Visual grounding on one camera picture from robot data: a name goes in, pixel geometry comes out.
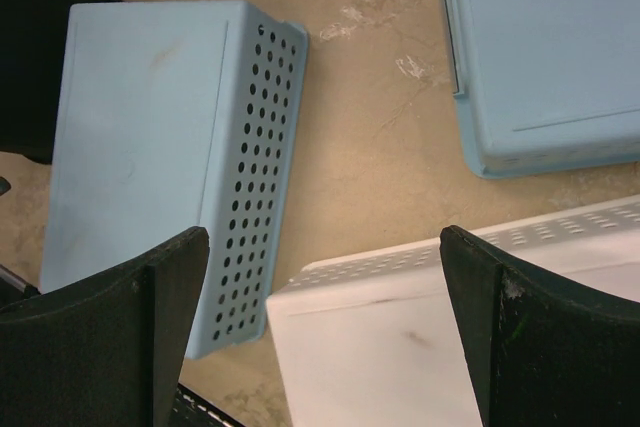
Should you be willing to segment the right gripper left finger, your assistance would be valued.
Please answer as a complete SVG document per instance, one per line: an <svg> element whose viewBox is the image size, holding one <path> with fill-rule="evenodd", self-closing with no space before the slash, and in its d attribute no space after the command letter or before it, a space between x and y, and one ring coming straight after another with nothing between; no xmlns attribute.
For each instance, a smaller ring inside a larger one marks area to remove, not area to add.
<svg viewBox="0 0 640 427"><path fill-rule="evenodd" d="M3 268L2 425L168 425L208 257L191 227L48 293Z"/></svg>

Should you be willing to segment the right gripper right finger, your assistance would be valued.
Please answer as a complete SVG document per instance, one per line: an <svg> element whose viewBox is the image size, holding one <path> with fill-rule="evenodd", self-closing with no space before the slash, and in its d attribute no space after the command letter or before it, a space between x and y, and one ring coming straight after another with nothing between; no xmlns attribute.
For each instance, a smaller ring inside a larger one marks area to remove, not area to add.
<svg viewBox="0 0 640 427"><path fill-rule="evenodd" d="M636 426L639 305L459 226L440 258L485 426Z"/></svg>

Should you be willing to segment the white plastic basket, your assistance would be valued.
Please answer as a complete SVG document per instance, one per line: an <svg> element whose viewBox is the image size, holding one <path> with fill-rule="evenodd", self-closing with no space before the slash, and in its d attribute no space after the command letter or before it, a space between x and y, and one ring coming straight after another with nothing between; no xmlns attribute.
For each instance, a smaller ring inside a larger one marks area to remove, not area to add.
<svg viewBox="0 0 640 427"><path fill-rule="evenodd" d="M477 235L590 287L639 297L637 197ZM311 263L266 306L293 425L480 424L437 239Z"/></svg>

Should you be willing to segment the small blue plastic basket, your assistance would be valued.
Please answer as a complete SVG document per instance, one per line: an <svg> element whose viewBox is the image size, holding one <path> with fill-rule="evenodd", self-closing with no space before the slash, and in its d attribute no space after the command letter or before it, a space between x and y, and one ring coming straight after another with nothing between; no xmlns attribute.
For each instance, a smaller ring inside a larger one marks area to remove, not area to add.
<svg viewBox="0 0 640 427"><path fill-rule="evenodd" d="M40 287L191 227L210 253L186 354L266 325L309 47L244 0L70 10Z"/></svg>

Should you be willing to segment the light blue plastic basket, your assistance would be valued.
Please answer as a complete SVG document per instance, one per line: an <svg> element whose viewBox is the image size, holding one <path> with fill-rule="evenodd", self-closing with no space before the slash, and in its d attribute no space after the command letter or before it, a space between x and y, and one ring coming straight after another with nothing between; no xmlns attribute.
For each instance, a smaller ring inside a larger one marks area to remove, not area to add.
<svg viewBox="0 0 640 427"><path fill-rule="evenodd" d="M500 179L639 158L639 0L441 0L465 161Z"/></svg>

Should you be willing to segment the large black bucket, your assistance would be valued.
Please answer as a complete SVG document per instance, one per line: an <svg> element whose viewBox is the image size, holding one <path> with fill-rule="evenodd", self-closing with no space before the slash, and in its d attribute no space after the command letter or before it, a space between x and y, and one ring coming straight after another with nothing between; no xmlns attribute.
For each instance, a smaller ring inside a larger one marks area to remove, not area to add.
<svg viewBox="0 0 640 427"><path fill-rule="evenodd" d="M52 161L70 9L120 0L1 0L1 150Z"/></svg>

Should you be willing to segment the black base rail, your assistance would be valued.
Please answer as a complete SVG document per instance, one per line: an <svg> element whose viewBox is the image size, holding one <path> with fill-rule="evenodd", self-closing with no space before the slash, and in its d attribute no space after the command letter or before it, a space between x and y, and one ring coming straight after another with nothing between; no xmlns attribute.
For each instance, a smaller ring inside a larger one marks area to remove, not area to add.
<svg viewBox="0 0 640 427"><path fill-rule="evenodd" d="M169 427L244 427L208 400L179 383L174 396Z"/></svg>

